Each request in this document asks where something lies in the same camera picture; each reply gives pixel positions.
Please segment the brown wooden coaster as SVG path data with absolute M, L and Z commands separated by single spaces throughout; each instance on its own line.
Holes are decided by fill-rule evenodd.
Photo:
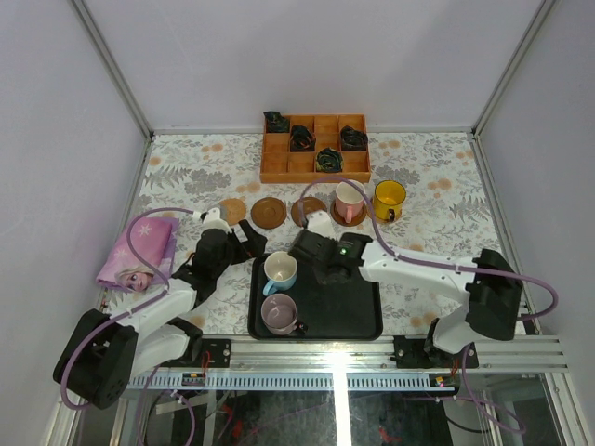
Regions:
M 302 204 L 304 216 L 308 216 L 317 211 L 327 211 L 326 204 L 316 197 L 308 196 L 302 201 L 295 201 L 291 207 L 291 217 L 298 227 L 302 226 L 302 219 L 299 211 L 300 204 Z
M 363 202 L 350 204 L 334 200 L 331 206 L 331 217 L 341 226 L 354 227 L 361 224 L 367 215 Z
M 278 228 L 286 220 L 286 205 L 275 197 L 262 198 L 252 206 L 251 217 L 253 222 L 262 229 Z

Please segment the woven rattan coaster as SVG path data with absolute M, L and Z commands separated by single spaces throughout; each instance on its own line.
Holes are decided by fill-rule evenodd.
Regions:
M 245 219 L 245 203 L 238 198 L 228 198 L 219 203 L 222 218 L 230 225 L 235 226 Z
M 396 222 L 402 215 L 402 205 L 400 203 L 383 203 L 374 200 L 372 210 L 368 212 L 370 217 L 375 217 L 381 223 Z

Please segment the blue mug white inside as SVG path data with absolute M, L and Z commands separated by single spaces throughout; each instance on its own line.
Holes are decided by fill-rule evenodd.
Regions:
M 265 296 L 289 290 L 296 282 L 298 262 L 287 252 L 270 254 L 263 267 L 267 282 L 263 288 Z

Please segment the pink mug white inside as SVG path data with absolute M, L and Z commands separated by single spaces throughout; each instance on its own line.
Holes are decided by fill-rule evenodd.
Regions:
M 348 225 L 364 211 L 364 197 L 358 191 L 363 185 L 355 181 L 354 186 L 342 181 L 336 186 L 335 209 L 338 216 Z

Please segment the lilac mug black handle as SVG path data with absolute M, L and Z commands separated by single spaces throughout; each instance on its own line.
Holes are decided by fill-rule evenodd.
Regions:
M 260 313 L 265 326 L 274 335 L 304 335 L 308 332 L 308 326 L 298 317 L 296 302 L 289 295 L 273 294 L 266 297 Z

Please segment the yellow mug black outside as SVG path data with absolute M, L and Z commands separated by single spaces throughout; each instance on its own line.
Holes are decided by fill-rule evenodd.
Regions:
M 397 181 L 383 180 L 375 187 L 373 201 L 377 200 L 383 203 L 400 203 L 403 208 L 405 199 L 406 190 L 404 186 Z

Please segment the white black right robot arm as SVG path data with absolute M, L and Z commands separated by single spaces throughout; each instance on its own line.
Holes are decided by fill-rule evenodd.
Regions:
M 310 265 L 320 283 L 396 283 L 457 302 L 455 311 L 430 324 L 423 351 L 434 366 L 448 364 L 471 343 L 514 338 L 523 286 L 494 250 L 483 249 L 476 257 L 391 252 L 379 240 L 354 232 L 336 240 L 302 230 L 289 255 Z

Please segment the black plastic tray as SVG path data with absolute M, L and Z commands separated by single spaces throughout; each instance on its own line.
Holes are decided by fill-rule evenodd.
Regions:
M 252 268 L 247 330 L 258 340 L 295 338 L 307 341 L 373 341 L 383 332 L 379 284 L 361 277 L 346 283 L 319 284 L 311 266 L 297 263 L 297 281 L 286 292 L 297 304 L 306 333 L 273 334 L 261 316 L 262 293 L 268 279 L 264 272 L 269 254 L 258 257 Z

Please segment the purple princess print pouch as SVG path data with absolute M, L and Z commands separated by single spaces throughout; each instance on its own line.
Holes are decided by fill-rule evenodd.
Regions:
M 170 216 L 140 218 L 117 239 L 96 283 L 124 293 L 140 293 L 171 275 L 179 221 Z

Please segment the orange wooden compartment box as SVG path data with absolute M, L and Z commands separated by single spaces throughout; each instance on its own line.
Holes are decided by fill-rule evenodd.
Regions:
M 315 151 L 291 152 L 290 132 L 267 134 L 264 132 L 259 177 L 263 183 L 310 183 L 319 177 L 345 177 L 366 183 L 371 178 L 369 138 L 366 151 L 342 151 L 340 130 L 345 125 L 367 134 L 362 114 L 286 114 L 293 125 L 305 125 L 316 138 Z M 315 156 L 326 147 L 339 151 L 343 157 L 343 171 L 326 174 L 315 171 Z

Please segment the rolled green leaf cloth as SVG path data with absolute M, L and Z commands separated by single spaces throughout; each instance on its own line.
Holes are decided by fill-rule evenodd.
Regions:
M 315 156 L 315 171 L 326 174 L 343 171 L 343 157 L 341 153 L 331 147 L 326 147 Z

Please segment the rolled dark cloth orange accents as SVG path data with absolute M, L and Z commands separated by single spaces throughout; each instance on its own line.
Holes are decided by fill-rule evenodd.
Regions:
M 291 152 L 315 151 L 316 138 L 305 125 L 293 125 L 290 130 L 289 150 Z

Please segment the rolled dark cloth top-left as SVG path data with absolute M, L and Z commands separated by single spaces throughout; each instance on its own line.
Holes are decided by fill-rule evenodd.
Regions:
M 285 134 L 290 132 L 290 118 L 278 111 L 263 112 L 265 132 L 267 134 Z

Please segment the rolled dark cloth right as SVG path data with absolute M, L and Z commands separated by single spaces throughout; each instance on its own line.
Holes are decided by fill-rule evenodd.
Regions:
M 350 125 L 345 125 L 340 130 L 339 136 L 342 151 L 366 151 L 368 148 L 367 134 Z

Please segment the aluminium front frame rail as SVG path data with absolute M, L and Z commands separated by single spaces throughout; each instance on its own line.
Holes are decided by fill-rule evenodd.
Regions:
M 403 353 L 390 336 L 373 342 L 269 342 L 248 336 L 231 338 L 226 366 L 161 368 L 118 380 L 116 391 L 149 389 L 330 390 L 342 383 L 349 390 L 429 391 L 447 393 L 449 367 L 404 369 Z M 520 335 L 508 343 L 478 341 L 469 354 L 468 375 L 563 374 L 568 364 L 554 336 Z

